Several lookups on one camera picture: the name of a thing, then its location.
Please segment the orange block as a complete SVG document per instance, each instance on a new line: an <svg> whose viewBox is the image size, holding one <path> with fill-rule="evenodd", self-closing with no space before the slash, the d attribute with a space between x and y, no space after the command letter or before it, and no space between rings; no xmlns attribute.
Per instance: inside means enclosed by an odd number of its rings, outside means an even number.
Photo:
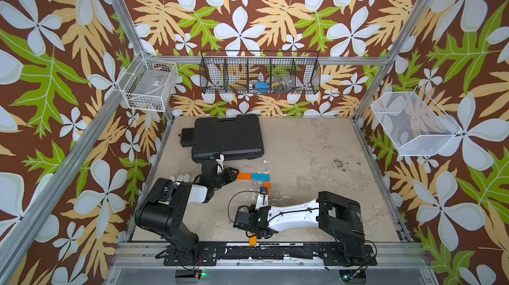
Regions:
<svg viewBox="0 0 509 285"><path fill-rule="evenodd" d="M252 174L251 173L242 173L242 172L240 172L237 175L237 180L252 180Z"/></svg>
<svg viewBox="0 0 509 285"><path fill-rule="evenodd" d="M256 236L253 236L253 237L249 238L249 245L252 246L252 247L256 247L257 246L257 237Z"/></svg>
<svg viewBox="0 0 509 285"><path fill-rule="evenodd" d="M263 186L266 188L267 194L270 194L270 183L269 182L265 182Z"/></svg>

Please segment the teal block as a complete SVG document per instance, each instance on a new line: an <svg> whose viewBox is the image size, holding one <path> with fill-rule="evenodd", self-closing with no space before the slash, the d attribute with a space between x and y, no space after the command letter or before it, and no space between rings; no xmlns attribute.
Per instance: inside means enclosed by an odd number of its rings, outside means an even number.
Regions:
<svg viewBox="0 0 509 285"><path fill-rule="evenodd" d="M268 175L268 174L253 173L251 175L251 180L262 181L262 182L269 182L270 181L270 175Z"/></svg>

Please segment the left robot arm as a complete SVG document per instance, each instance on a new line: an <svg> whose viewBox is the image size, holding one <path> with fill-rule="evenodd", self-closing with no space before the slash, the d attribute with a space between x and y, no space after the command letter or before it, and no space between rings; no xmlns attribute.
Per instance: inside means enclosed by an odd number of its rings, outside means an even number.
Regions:
<svg viewBox="0 0 509 285"><path fill-rule="evenodd" d="M216 159L201 164L201 174L188 182L159 178L135 210L137 227L156 233L185 255L198 252L199 237L183 223L188 204L205 204L223 186L237 179L239 170Z"/></svg>

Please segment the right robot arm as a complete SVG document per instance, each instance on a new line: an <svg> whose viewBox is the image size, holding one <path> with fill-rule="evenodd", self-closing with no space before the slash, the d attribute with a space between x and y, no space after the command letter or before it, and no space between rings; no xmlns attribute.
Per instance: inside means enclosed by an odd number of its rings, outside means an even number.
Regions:
<svg viewBox="0 0 509 285"><path fill-rule="evenodd" d="M360 204L332 192L322 191L316 199L284 207L270 206L269 197L260 192L256 204L237 208L232 223L257 239L288 229L318 228L334 238L339 254L327 260L346 266L358 265L368 254Z"/></svg>

